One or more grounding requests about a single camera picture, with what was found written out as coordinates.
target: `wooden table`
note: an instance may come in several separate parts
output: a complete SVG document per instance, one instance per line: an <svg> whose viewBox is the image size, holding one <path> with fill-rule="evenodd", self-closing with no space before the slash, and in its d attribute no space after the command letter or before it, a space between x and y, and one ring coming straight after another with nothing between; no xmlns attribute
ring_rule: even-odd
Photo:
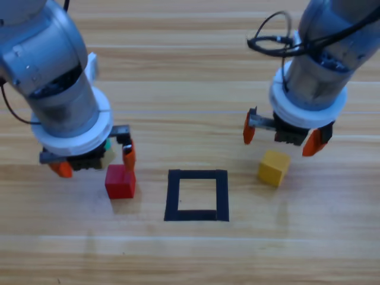
<svg viewBox="0 0 380 285"><path fill-rule="evenodd" d="M0 112L0 284L380 283L380 56L349 84L323 152L257 131L280 62L250 51L247 30L306 0L72 0L69 13L99 55L96 85L137 149L134 199L110 201L105 171L60 179L39 166L29 126ZM283 33L281 18L266 33ZM21 96L6 87L20 116ZM114 145L121 163L121 152ZM292 156L283 185L257 179L266 150ZM165 222L169 169L225 169L230 222ZM215 208L214 181L183 181L181 209Z"/></svg>

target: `teal object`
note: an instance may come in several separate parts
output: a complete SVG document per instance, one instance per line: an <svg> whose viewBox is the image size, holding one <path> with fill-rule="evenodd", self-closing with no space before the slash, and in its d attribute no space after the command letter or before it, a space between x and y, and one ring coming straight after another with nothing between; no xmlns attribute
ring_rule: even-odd
<svg viewBox="0 0 380 285"><path fill-rule="evenodd" d="M111 148L111 140L109 138L106 140L106 145L104 148L106 149L106 151Z"/></svg>

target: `yellow cube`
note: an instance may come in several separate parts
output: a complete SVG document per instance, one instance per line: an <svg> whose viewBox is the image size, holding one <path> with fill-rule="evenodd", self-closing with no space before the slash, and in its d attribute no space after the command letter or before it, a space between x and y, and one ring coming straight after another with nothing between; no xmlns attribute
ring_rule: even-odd
<svg viewBox="0 0 380 285"><path fill-rule="evenodd" d="M263 182L278 187L281 185L289 165L290 156L268 150L260 162L258 176Z"/></svg>

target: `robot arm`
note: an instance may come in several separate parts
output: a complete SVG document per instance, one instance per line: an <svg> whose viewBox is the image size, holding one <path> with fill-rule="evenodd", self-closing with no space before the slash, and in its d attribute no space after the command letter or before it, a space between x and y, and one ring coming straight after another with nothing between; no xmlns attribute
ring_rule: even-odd
<svg viewBox="0 0 380 285"><path fill-rule="evenodd" d="M128 126L113 126L107 97L92 85L96 55L53 0L0 0L0 78L31 107L31 128L43 146L40 162L57 173L101 169L107 140L134 162Z"/></svg>
<svg viewBox="0 0 380 285"><path fill-rule="evenodd" d="M333 135L333 124L347 100L347 83L380 47L380 0L311 0L292 39L258 36L248 40L254 51L293 60L279 69L270 88L272 119L251 109L246 117L245 143L255 128L276 132L275 141L302 145L313 156ZM260 40L285 43L266 50Z"/></svg>

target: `red cube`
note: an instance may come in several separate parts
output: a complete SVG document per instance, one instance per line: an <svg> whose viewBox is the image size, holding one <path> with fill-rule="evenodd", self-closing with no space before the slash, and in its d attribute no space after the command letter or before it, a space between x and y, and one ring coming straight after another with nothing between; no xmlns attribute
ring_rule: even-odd
<svg viewBox="0 0 380 285"><path fill-rule="evenodd" d="M125 171L123 164L111 164L107 168L106 189L110 199L131 199L135 195L134 171Z"/></svg>

